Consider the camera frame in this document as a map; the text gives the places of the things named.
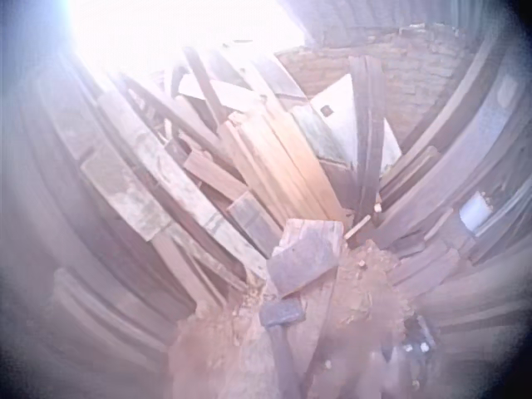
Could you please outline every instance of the stone wall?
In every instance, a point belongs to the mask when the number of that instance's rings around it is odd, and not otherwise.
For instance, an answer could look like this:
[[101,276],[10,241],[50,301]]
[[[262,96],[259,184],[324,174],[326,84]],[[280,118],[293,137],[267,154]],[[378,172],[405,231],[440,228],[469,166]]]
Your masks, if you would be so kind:
[[387,119],[401,144],[423,116],[434,115],[445,105],[478,44],[442,25],[367,33],[367,40],[356,47],[299,47],[277,56],[309,97],[349,72],[348,57],[381,59],[387,78]]

